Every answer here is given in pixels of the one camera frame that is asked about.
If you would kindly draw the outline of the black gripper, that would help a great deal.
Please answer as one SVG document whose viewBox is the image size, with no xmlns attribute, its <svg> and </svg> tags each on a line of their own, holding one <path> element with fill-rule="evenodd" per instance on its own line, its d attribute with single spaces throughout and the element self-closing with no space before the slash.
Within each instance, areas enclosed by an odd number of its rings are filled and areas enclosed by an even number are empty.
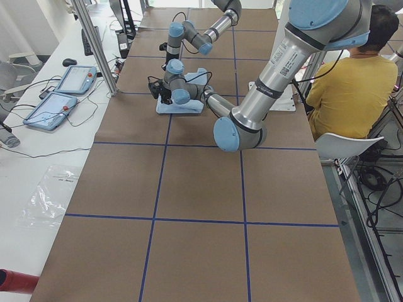
<svg viewBox="0 0 403 302">
<path fill-rule="evenodd" d="M 161 103 L 170 105 L 173 103 L 171 100 L 171 90 L 161 85 L 159 87 L 159 95 L 161 97 Z"/>
<path fill-rule="evenodd" d="M 179 71 L 179 59 L 171 59 L 162 68 L 168 71 Z"/>
</svg>

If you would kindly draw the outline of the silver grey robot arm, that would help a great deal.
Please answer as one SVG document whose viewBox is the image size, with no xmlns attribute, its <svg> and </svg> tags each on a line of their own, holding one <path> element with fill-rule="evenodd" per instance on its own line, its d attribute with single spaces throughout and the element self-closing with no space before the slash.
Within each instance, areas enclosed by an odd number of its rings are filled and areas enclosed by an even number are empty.
<svg viewBox="0 0 403 302">
<path fill-rule="evenodd" d="M 238 24 L 240 1 L 214 1 L 214 5 L 223 16 L 204 33 L 199 33 L 189 20 L 171 23 L 165 74 L 161 80 L 164 91 L 159 98 L 165 100 L 169 96 L 177 105 L 192 99 L 203 101 L 218 116 L 213 137 L 217 146 L 226 152 L 256 148 L 264 142 L 267 133 L 264 118 L 313 53 L 364 45 L 369 36 L 372 10 L 371 1 L 291 1 L 283 40 L 243 102 L 234 106 L 206 84 L 189 83 L 179 60 L 179 48 L 184 40 L 207 55 L 219 36 Z"/>
<path fill-rule="evenodd" d="M 200 33 L 192 21 L 185 20 L 181 23 L 172 22 L 168 30 L 167 42 L 160 44 L 160 50 L 166 51 L 166 61 L 161 66 L 166 70 L 167 64 L 172 59 L 179 59 L 180 48 L 183 40 L 188 41 L 202 55 L 208 55 L 213 43 L 220 35 L 231 26 L 236 26 L 241 18 L 242 4 L 238 0 L 212 1 L 223 15 L 207 30 Z"/>
</svg>

